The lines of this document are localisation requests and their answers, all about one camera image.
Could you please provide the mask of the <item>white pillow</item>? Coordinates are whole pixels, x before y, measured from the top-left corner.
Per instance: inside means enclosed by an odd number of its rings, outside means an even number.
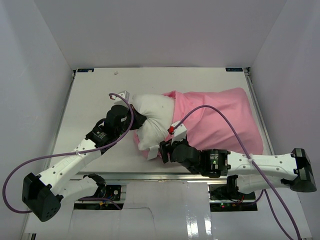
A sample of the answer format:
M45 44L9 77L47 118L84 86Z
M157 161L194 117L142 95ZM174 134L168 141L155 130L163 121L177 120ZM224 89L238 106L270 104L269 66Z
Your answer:
M146 117L142 126L134 131L134 142L147 160L154 159L159 155L160 142L169 135L175 100L162 94L135 94L132 105L139 114Z

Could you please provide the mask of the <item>pink floral pillowcase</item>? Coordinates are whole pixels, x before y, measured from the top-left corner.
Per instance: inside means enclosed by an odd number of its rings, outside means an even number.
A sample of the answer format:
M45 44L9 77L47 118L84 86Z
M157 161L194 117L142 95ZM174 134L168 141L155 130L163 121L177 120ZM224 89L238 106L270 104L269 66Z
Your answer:
M173 123L187 118L183 124L192 147L238 153L247 150L255 155L263 153L263 140L242 88L221 92L181 93L174 90L162 95L175 100Z

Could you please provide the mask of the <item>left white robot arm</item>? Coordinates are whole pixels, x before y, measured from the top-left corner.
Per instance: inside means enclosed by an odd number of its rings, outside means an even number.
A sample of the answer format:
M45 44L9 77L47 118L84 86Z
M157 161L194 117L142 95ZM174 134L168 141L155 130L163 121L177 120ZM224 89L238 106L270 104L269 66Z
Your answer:
M61 205L82 198L99 200L105 196L106 182L95 173L79 181L70 179L92 161L100 158L130 130L139 129L146 116L133 106L114 105L80 144L52 167L23 179L22 201L41 221L53 218Z

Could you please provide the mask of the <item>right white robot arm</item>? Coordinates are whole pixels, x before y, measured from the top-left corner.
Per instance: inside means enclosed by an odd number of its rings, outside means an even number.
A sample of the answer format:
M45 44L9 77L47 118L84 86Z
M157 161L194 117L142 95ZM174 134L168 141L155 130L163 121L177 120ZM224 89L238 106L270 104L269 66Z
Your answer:
M317 190L311 162L303 148L282 155L246 156L226 149L198 150L184 139L162 141L159 152L164 163L179 163L193 175L226 177L225 192L233 200L270 188L289 188L300 193Z

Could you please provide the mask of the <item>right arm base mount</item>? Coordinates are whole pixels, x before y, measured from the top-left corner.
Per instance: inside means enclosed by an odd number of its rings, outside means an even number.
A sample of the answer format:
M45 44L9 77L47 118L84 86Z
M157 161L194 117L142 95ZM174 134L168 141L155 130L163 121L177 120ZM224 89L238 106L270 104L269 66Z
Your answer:
M238 176L228 176L226 184L208 186L209 206L212 213L255 212L258 210L256 194L239 192Z

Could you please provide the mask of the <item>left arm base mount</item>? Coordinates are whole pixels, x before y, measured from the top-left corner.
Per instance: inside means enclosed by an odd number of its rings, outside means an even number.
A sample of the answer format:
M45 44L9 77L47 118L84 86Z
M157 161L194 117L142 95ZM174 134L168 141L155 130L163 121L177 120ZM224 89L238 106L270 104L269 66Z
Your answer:
M86 174L83 178L88 177L94 180L98 188L94 195L84 197L80 203L75 203L74 210L95 210L95 211L120 211L123 208L121 200L122 186L118 184L107 184L105 179L96 173Z

